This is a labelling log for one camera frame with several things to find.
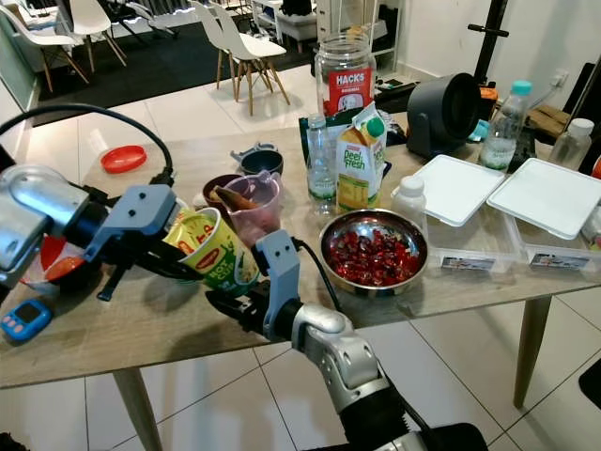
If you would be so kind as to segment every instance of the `wooden table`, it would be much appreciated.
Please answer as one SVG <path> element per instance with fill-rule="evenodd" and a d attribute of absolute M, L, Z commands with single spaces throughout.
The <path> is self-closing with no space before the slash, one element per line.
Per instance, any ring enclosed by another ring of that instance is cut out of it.
<path fill-rule="evenodd" d="M 241 151 L 254 142 L 276 144 L 285 156 L 283 227 L 290 235 L 317 249 L 318 228 L 310 214 L 304 162 L 298 129 L 255 132 L 171 143 L 177 170 L 175 191 L 191 202 L 203 184 L 220 174 L 233 173 L 237 163 L 230 150 Z M 476 158 L 475 147 L 459 157 Z M 95 164 L 85 183 L 111 195 L 132 184 L 150 180 L 163 165 L 160 152 L 146 146 L 148 161 L 138 170 L 109 176 Z M 405 147 L 386 150 L 393 168 L 383 182 L 382 206 L 404 175 L 413 174 L 424 160 Z M 300 296 L 305 303 L 331 305 L 312 260 L 300 253 Z M 107 280 L 107 271 L 102 283 Z M 601 285 L 601 274 L 584 275 L 517 265 L 508 273 L 428 270 L 422 283 L 401 296 L 376 301 L 340 293 L 346 314 L 356 327 L 426 317 L 500 303 L 527 301 L 516 375 L 515 404 L 521 406 L 542 341 L 551 295 Z M 109 303 L 98 301 L 97 289 L 55 302 L 50 327 L 29 343 L 11 346 L 0 340 L 0 388 L 114 372 L 117 385 L 140 438 L 148 450 L 161 449 L 139 367 L 249 348 L 266 343 L 244 333 L 235 321 L 212 308 L 199 285 L 181 285 L 140 269 L 125 275 Z M 6 313 L 27 296 L 25 287 L 13 290 L 0 308 Z"/>

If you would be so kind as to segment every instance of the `red lid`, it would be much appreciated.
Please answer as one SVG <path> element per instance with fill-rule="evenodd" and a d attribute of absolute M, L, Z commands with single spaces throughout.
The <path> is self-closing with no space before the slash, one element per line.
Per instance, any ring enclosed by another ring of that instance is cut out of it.
<path fill-rule="evenodd" d="M 106 152 L 100 163 L 109 174 L 131 171 L 146 161 L 146 152 L 141 146 L 123 146 Z"/>

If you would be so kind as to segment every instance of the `digital display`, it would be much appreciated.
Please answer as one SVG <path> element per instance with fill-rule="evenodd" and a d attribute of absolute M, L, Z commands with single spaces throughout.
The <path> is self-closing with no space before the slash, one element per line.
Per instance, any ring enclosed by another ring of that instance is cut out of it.
<path fill-rule="evenodd" d="M 31 322 L 36 319 L 41 312 L 39 309 L 34 307 L 31 303 L 24 303 L 17 310 L 15 310 L 15 316 L 23 322 Z"/>

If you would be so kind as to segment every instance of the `plastic cup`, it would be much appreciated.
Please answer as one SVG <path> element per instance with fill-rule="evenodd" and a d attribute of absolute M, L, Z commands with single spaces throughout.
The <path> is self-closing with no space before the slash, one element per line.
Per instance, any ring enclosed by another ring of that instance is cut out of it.
<path fill-rule="evenodd" d="M 238 297 L 258 278 L 251 251 L 217 209 L 206 208 L 178 218 L 165 241 L 188 254 L 180 262 L 203 274 L 203 283 L 210 288 Z"/>
<path fill-rule="evenodd" d="M 213 188 L 215 188 L 216 186 L 224 187 L 230 181 L 239 179 L 240 177 L 242 177 L 240 174 L 225 174 L 223 176 L 219 176 L 219 177 L 216 177 L 215 179 L 209 180 L 203 187 L 203 197 L 205 198 L 205 202 L 207 202 L 207 205 L 209 207 L 213 207 L 213 208 L 219 210 L 219 213 L 222 214 L 222 217 L 225 219 L 225 221 L 230 226 L 233 226 L 233 225 L 229 218 L 229 213 L 227 212 L 227 208 L 221 202 L 212 200 L 210 198 L 210 192 L 213 191 Z"/>
<path fill-rule="evenodd" d="M 238 236 L 249 247 L 280 228 L 279 181 L 279 174 L 261 171 L 256 176 L 241 177 L 225 186 L 259 205 L 252 210 L 228 210 Z"/>

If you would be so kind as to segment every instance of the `white chair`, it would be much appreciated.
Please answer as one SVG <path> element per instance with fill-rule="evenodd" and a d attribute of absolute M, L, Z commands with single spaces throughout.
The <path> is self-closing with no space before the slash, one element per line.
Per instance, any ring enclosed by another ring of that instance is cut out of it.
<path fill-rule="evenodd" d="M 47 58 L 48 55 L 46 55 L 45 52 L 46 49 L 50 47 L 55 47 L 58 51 L 58 54 L 60 54 L 67 60 L 71 67 L 75 69 L 75 71 L 79 74 L 80 77 L 82 77 L 85 83 L 87 85 L 90 84 L 87 78 L 85 78 L 82 69 L 77 65 L 75 61 L 73 61 L 73 58 L 71 58 L 69 54 L 65 51 L 65 49 L 62 47 L 63 45 L 77 45 L 77 41 L 75 39 L 73 39 L 71 36 L 64 35 L 38 36 L 35 33 L 29 31 L 27 28 L 25 28 L 25 25 L 23 25 L 21 20 L 19 20 L 17 16 L 15 16 L 12 12 L 10 12 L 7 8 L 3 7 L 2 5 L 0 5 L 0 13 L 7 16 L 7 18 L 17 29 L 21 36 L 27 39 L 32 45 L 39 47 L 39 51 L 41 52 L 41 57 L 44 62 L 44 73 L 46 75 L 46 83 L 48 83 L 48 89 L 50 90 L 50 92 L 53 92 L 53 80 L 50 76 L 50 68 L 48 66 Z"/>
<path fill-rule="evenodd" d="M 127 58 L 123 51 L 116 44 L 115 40 L 106 32 L 111 28 L 111 21 L 104 12 L 104 9 L 96 0 L 71 0 L 71 17 L 73 19 L 73 33 L 85 37 L 85 46 L 87 47 L 87 56 L 90 60 L 90 69 L 94 68 L 94 55 L 92 54 L 92 39 L 90 35 L 102 33 L 108 44 L 113 49 L 116 57 L 119 58 L 123 66 L 127 66 Z"/>
<path fill-rule="evenodd" d="M 194 0 L 190 0 L 189 3 L 193 6 L 194 11 L 200 18 L 200 22 L 205 28 L 205 33 L 207 34 L 208 40 L 219 51 L 219 55 L 217 56 L 217 89 L 219 89 L 219 82 L 222 78 L 223 53 L 226 53 L 229 57 L 229 71 L 230 75 L 232 76 L 234 98 L 237 100 L 238 92 L 236 90 L 236 72 L 234 71 L 234 57 L 232 53 L 229 50 L 227 50 L 222 28 L 219 26 L 219 24 L 217 23 L 217 19 L 215 19 L 215 17 L 211 14 L 207 7 L 205 7 L 199 2 L 195 2 Z"/>
<path fill-rule="evenodd" d="M 242 73 L 246 71 L 246 79 L 248 81 L 248 98 L 249 98 L 249 112 L 253 115 L 253 66 L 257 69 L 260 77 L 263 79 L 263 83 L 268 89 L 273 92 L 271 86 L 270 73 L 275 83 L 278 84 L 282 94 L 284 94 L 285 102 L 289 105 L 290 99 L 284 91 L 280 77 L 273 67 L 273 63 L 269 60 L 270 57 L 278 54 L 285 54 L 285 48 L 280 47 L 273 42 L 268 40 L 261 40 L 253 38 L 252 36 L 239 33 L 236 28 L 234 20 L 230 17 L 225 9 L 217 4 L 212 4 L 217 13 L 219 22 L 221 23 L 223 30 L 223 37 L 225 38 L 225 45 L 233 56 L 240 60 L 238 64 L 238 86 L 236 88 L 237 96 L 239 96 L 240 90 L 240 79 Z"/>

